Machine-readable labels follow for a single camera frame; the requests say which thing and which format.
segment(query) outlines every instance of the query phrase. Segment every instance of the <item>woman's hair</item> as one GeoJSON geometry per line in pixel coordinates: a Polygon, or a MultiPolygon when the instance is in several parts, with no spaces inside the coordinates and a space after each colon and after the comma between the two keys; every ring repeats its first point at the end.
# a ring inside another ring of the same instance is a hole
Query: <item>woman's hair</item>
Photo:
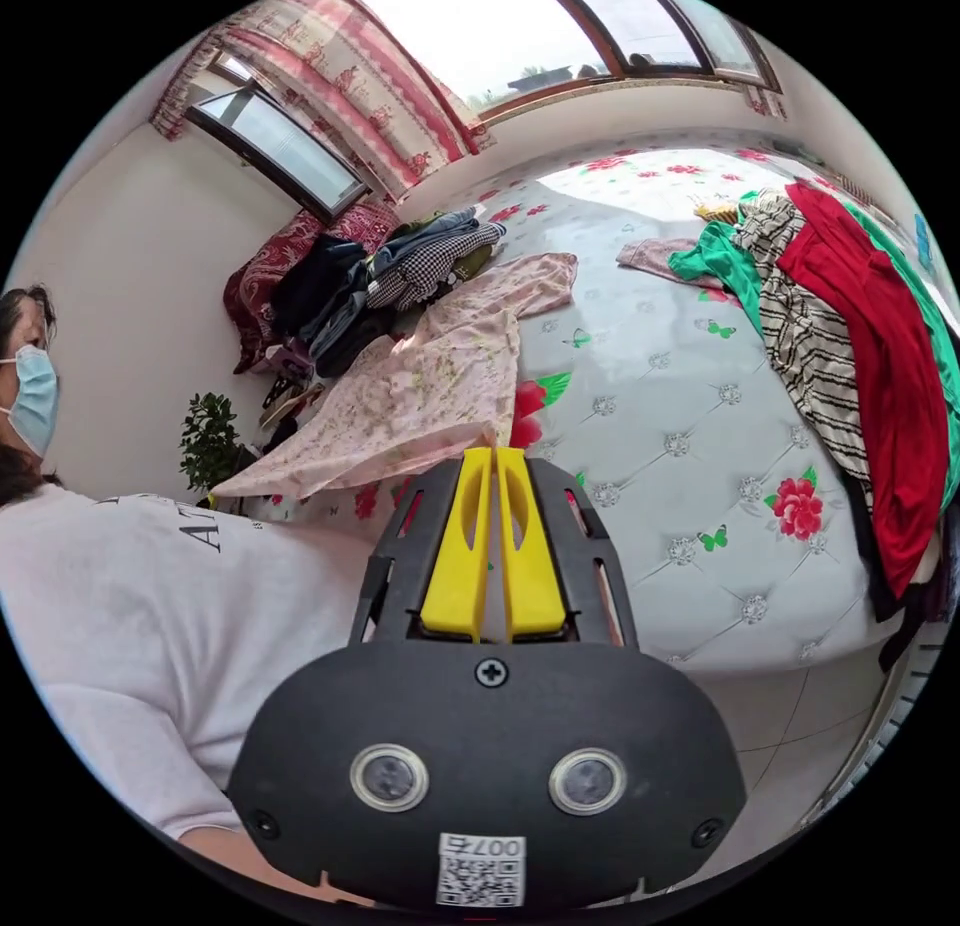
{"type": "MultiPolygon", "coordinates": [[[[24,299],[32,299],[43,311],[48,337],[53,335],[56,328],[57,315],[42,284],[38,283],[29,289],[8,289],[0,295],[0,359],[9,358],[10,337],[23,315],[20,304],[24,299]]],[[[59,484],[56,475],[39,476],[22,450],[0,443],[0,506],[27,499],[44,482],[59,484]]]]}

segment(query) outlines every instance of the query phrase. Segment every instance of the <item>screw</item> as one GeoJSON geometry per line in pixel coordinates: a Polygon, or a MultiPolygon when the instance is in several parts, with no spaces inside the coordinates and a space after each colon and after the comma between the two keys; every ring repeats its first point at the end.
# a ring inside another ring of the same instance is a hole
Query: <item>screw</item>
{"type": "Polygon", "coordinates": [[[475,671],[477,682],[488,689],[496,689],[507,681],[509,675],[506,664],[499,659],[485,659],[475,671]]]}
{"type": "Polygon", "coordinates": [[[694,849],[704,849],[709,846],[724,827],[722,819],[704,820],[694,831],[691,838],[694,849]]]}
{"type": "Polygon", "coordinates": [[[277,821],[262,809],[258,809],[253,814],[253,825],[264,839],[276,839],[280,835],[280,826],[277,821]]]}

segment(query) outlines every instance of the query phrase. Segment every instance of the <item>qr code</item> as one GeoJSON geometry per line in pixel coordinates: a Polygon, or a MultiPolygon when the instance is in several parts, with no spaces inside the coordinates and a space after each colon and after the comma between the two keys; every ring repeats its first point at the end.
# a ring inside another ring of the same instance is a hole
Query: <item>qr code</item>
{"type": "Polygon", "coordinates": [[[443,834],[438,906],[504,908],[523,905],[525,843],[443,834]]]}

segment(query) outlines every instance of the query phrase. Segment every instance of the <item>potted plant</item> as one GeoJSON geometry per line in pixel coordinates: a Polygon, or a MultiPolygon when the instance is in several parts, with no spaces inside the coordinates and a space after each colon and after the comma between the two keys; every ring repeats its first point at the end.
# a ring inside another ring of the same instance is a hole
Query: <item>potted plant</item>
{"type": "Polygon", "coordinates": [[[241,446],[233,420],[233,405],[226,396],[197,393],[190,400],[190,411],[183,421],[180,469],[186,473],[190,489],[203,491],[200,505],[209,505],[209,492],[229,479],[237,466],[241,446]]]}

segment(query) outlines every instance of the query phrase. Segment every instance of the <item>plaid shirt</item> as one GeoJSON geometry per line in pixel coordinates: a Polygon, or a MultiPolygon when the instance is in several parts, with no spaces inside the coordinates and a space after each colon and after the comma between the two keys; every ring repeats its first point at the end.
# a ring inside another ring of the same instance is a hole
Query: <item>plaid shirt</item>
{"type": "Polygon", "coordinates": [[[451,236],[415,249],[367,287],[371,308],[396,306],[400,312],[429,299],[437,287],[449,283],[458,259],[481,246],[491,246],[506,233],[500,223],[481,223],[461,236],[451,236]]]}

